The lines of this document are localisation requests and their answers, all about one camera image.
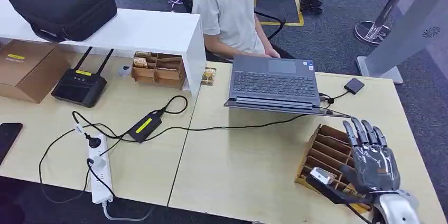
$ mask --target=white cable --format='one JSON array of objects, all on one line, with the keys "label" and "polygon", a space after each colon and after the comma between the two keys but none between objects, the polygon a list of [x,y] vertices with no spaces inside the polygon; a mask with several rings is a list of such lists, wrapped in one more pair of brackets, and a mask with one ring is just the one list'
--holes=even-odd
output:
[{"label": "white cable", "polygon": [[107,219],[109,219],[109,220],[118,220],[118,221],[143,221],[143,220],[146,220],[146,218],[148,218],[150,215],[151,215],[151,213],[154,211],[154,208],[152,208],[143,218],[140,218],[140,219],[131,219],[131,218],[114,218],[114,217],[111,217],[110,215],[109,215],[109,213],[107,212],[107,202],[103,202],[102,203],[102,210],[103,210],[103,212],[104,212],[104,215],[106,216],[106,218]]}]

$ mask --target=white t-shirt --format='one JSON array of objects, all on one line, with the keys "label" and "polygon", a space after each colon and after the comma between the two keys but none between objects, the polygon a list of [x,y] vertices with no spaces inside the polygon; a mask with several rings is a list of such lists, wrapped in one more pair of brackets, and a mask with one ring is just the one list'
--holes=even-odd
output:
[{"label": "white t-shirt", "polygon": [[254,0],[193,0],[192,13],[201,15],[204,34],[240,51],[265,53],[255,31]]}]

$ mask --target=power strip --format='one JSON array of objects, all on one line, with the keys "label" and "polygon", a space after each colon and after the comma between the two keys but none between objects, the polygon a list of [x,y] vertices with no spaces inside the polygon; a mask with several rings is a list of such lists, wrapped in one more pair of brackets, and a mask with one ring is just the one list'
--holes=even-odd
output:
[{"label": "power strip", "polygon": [[[92,170],[105,184],[110,187],[111,190],[113,190],[112,177],[110,176],[109,155],[106,153],[103,156],[99,156],[107,150],[106,136],[99,134],[95,137],[101,140],[101,145],[98,147],[90,147],[89,141],[87,141],[89,158],[94,161],[94,163],[91,164]],[[92,174],[90,174],[90,189],[92,191],[92,202],[95,204],[100,204],[106,201],[112,202],[114,199],[111,192]]]}]

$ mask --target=table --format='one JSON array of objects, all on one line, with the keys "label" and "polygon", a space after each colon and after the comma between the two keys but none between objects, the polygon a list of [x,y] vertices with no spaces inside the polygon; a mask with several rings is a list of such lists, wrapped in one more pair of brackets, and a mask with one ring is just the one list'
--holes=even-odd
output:
[{"label": "table", "polygon": [[[72,58],[76,64],[80,55]],[[90,55],[81,69],[96,71],[103,59],[100,55]],[[182,94],[189,100],[187,110],[180,115],[164,115],[163,124],[157,131],[174,125],[188,127],[194,108],[191,94],[173,88],[141,85],[130,76],[122,78],[117,74],[118,68],[129,63],[132,59],[110,58],[101,74],[108,85],[94,108],[59,101],[50,94],[38,105],[0,97],[1,123],[24,124],[0,165],[0,175],[39,182],[39,160],[53,140],[74,128],[73,110],[92,123],[104,123],[121,134],[150,111],[165,106],[171,97]],[[183,100],[176,99],[169,110],[180,110],[183,105]],[[92,136],[98,134],[94,129],[87,132]],[[109,155],[115,194],[120,198],[166,206],[185,137],[186,131],[171,130],[144,144],[120,142]],[[108,139],[108,146],[114,142],[114,139]],[[87,172],[86,144],[86,140],[76,133],[54,144],[42,164],[43,182],[82,190]]]},{"label": "table", "polygon": [[[213,86],[201,86],[190,128],[256,125],[291,114],[229,109],[231,65],[217,68]],[[317,73],[320,92],[343,93],[352,78]],[[379,126],[394,150],[404,190],[419,199],[424,223],[445,223],[444,214],[391,80],[357,77],[366,85],[337,99],[332,109]],[[307,116],[256,129],[189,132],[169,207],[263,223],[363,223],[345,206],[293,182],[304,147],[319,124],[344,130],[342,118]]]}]

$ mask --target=smartphone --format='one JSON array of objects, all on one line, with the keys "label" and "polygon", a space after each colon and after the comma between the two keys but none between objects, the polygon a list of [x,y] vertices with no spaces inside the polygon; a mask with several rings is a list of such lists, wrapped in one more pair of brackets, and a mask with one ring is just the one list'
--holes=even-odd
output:
[{"label": "smartphone", "polygon": [[20,123],[4,123],[0,125],[0,165],[22,127],[23,125]]}]

